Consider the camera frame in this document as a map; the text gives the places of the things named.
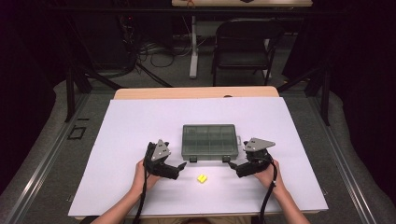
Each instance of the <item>chair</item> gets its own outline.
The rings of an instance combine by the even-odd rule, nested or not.
[[[264,85],[267,85],[274,59],[276,44],[284,34],[278,21],[265,19],[232,19],[224,22],[216,31],[213,53],[213,86],[219,69],[267,70]]]

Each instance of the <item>small yellow block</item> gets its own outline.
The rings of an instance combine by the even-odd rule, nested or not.
[[[203,184],[206,180],[207,180],[207,176],[206,175],[199,175],[197,180]]]

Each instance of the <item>gray carpet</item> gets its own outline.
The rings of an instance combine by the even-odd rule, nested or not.
[[[276,54],[273,77],[269,85],[280,86],[285,78],[281,76],[284,63],[289,55],[292,37],[284,38]],[[175,87],[211,86],[210,76],[211,46],[200,47],[198,78],[189,78],[190,57],[176,57],[173,63],[165,68],[155,65],[167,64],[171,59],[161,54],[150,56],[143,62],[151,72]],[[143,72],[134,70],[132,73],[113,78],[122,86],[130,88],[161,87]],[[59,154],[49,169],[39,191],[34,195],[32,203],[27,204],[21,214],[19,223],[77,223],[67,213],[71,203],[70,195],[77,191],[79,181],[84,172],[94,140],[106,113],[109,100],[114,91],[102,83],[92,79],[94,91],[88,96],[69,131],[60,144]],[[257,73],[219,73],[220,86],[262,85],[262,75]],[[318,182],[326,192],[325,199],[329,210],[314,215],[307,215],[312,223],[362,223],[358,210],[354,205],[348,188],[340,175],[337,164],[332,155],[332,145],[323,131],[321,120],[316,116],[317,110],[313,106],[316,99],[306,98],[301,90],[304,83],[297,85],[288,92],[282,93],[295,122],[297,131],[302,139],[308,159],[311,161]],[[41,159],[52,149],[58,134],[62,131],[65,119],[65,85],[61,83],[55,88],[57,103],[53,113],[35,146],[23,164],[22,168],[0,197],[1,222],[6,222],[12,216],[12,208],[18,205],[23,190]],[[342,111],[342,102],[331,95],[330,99],[331,129],[340,148],[346,157],[351,171],[357,179],[368,206],[375,216],[376,223],[390,224],[396,220],[396,209],[389,198],[377,187],[370,174],[361,163],[349,142],[347,126]],[[267,223],[286,223],[281,215],[268,216]]]

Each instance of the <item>desk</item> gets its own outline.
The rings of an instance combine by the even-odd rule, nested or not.
[[[186,0],[172,0],[174,7],[311,7],[311,0],[254,0],[249,3],[240,0],[193,0],[193,5]],[[191,67],[190,78],[197,77],[198,48],[196,39],[196,18],[191,21]]]
[[[70,217],[101,215],[116,203],[131,186],[134,165],[144,157],[149,142],[159,138],[169,142],[172,155],[166,162],[173,166],[182,163],[182,125],[192,123],[233,123],[242,141],[255,136],[276,142],[269,151],[281,163],[295,202],[304,212],[328,209],[289,110],[274,87],[130,89],[119,90],[114,99]],[[235,163],[245,162],[242,146],[238,149]],[[196,180],[199,174],[208,176],[204,184]],[[148,193],[141,216],[256,215],[265,193],[252,175],[238,178],[226,163],[198,161],[188,163],[177,180],[162,178]],[[280,212],[274,198],[266,212]]]

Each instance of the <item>hand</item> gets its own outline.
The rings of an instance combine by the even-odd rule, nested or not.
[[[148,174],[147,191],[154,187],[155,183],[160,179],[160,176]],[[131,186],[131,190],[137,190],[138,192],[143,191],[143,185],[145,183],[145,167],[143,166],[143,160],[136,164],[134,171],[134,182]]]
[[[274,160],[274,165],[276,166],[277,169],[276,188],[274,188],[274,190],[283,189],[285,185],[283,184],[282,176],[280,174],[279,162]],[[263,186],[269,189],[271,182],[273,181],[274,178],[274,166],[270,164],[267,167],[267,169],[254,174],[254,176],[260,180]]]

